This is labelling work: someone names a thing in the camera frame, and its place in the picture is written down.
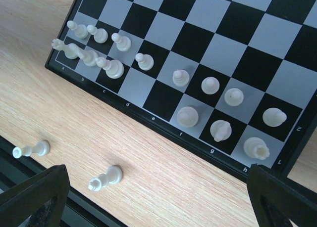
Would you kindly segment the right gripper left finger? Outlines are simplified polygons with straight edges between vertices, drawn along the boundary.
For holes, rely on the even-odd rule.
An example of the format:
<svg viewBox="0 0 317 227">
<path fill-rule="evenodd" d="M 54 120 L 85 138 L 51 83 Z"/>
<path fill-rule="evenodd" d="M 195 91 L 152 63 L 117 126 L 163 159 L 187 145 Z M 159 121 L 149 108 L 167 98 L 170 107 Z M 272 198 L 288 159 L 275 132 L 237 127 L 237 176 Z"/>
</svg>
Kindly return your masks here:
<svg viewBox="0 0 317 227">
<path fill-rule="evenodd" d="M 57 227 L 70 190 L 66 166 L 54 165 L 0 195 L 0 225 Z"/>
</svg>

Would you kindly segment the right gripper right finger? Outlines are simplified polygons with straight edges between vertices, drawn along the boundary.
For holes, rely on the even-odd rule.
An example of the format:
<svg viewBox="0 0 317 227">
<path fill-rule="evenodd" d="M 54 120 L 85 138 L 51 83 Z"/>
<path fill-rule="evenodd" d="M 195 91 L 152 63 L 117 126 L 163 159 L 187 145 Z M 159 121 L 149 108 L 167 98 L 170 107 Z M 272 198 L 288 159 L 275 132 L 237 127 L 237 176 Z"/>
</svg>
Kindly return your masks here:
<svg viewBox="0 0 317 227">
<path fill-rule="evenodd" d="M 247 190 L 259 226 L 317 225 L 317 194 L 268 167 L 251 166 Z"/>
</svg>

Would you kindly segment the white pawn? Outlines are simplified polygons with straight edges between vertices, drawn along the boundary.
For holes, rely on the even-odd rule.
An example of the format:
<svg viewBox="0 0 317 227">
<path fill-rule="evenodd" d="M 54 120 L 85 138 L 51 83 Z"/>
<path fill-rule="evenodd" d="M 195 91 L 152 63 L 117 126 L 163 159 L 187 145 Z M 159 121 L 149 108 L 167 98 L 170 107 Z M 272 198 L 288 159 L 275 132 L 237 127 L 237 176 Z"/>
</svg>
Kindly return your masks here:
<svg viewBox="0 0 317 227">
<path fill-rule="evenodd" d="M 154 59 L 149 54 L 138 53 L 136 54 L 135 59 L 138 62 L 140 69 L 144 71 L 152 69 L 154 65 Z"/>
<path fill-rule="evenodd" d="M 173 72 L 172 80 L 178 87 L 185 86 L 189 83 L 190 76 L 186 70 L 175 70 Z"/>
<path fill-rule="evenodd" d="M 74 31 L 75 36 L 80 39 L 85 39 L 88 36 L 87 27 L 83 24 L 77 24 L 72 20 L 67 22 L 67 27 Z"/>
</svg>

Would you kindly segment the white pawn off board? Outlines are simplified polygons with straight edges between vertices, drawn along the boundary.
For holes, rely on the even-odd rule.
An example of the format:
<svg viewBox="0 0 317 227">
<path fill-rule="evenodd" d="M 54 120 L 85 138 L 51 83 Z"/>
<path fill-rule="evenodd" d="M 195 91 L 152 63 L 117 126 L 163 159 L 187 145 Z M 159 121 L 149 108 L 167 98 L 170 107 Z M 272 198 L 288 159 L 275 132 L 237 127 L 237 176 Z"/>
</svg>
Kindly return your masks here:
<svg viewBox="0 0 317 227">
<path fill-rule="evenodd" d="M 201 89 L 205 94 L 215 94 L 219 87 L 220 83 L 215 77 L 207 77 L 201 83 Z"/>
<path fill-rule="evenodd" d="M 226 91 L 224 100 L 229 106 L 238 106 L 243 102 L 244 94 L 238 88 L 231 88 Z"/>
</svg>

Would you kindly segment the white bishop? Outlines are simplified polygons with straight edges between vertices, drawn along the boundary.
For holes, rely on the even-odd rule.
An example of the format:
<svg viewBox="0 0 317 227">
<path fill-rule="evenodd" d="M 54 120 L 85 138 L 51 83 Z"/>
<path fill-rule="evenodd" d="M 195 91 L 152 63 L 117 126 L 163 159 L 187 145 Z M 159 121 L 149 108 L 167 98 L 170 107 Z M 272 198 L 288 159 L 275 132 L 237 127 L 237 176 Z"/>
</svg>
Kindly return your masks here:
<svg viewBox="0 0 317 227">
<path fill-rule="evenodd" d="M 124 73 L 124 66 L 118 60 L 107 60 L 104 57 L 98 57 L 95 62 L 97 66 L 105 70 L 106 75 L 111 79 L 118 79 Z"/>
</svg>

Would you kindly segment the white knight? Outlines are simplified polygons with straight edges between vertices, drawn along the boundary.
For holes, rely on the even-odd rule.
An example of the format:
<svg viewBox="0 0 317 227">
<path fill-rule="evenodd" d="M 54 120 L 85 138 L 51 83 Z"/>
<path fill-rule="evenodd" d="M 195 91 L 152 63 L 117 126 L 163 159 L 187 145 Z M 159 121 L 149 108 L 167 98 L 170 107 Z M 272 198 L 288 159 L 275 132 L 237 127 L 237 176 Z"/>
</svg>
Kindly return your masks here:
<svg viewBox="0 0 317 227">
<path fill-rule="evenodd" d="M 85 65 L 93 67 L 96 65 L 98 54 L 93 50 L 83 50 L 81 48 L 74 49 L 76 55 L 84 62 Z"/>
<path fill-rule="evenodd" d="M 228 139 L 231 133 L 231 124 L 224 120 L 217 120 L 210 127 L 210 134 L 216 142 Z"/>
</svg>

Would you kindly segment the white pawn edge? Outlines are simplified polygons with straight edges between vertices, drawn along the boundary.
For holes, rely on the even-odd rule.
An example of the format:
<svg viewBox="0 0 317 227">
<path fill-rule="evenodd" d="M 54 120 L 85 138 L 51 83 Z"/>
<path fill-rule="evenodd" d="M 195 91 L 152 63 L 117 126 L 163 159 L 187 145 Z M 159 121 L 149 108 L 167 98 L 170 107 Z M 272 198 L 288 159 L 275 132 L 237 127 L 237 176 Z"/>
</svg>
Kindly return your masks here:
<svg viewBox="0 0 317 227">
<path fill-rule="evenodd" d="M 278 108 L 269 108 L 263 113 L 263 122 L 269 127 L 278 127 L 287 120 L 287 115 Z"/>
</svg>

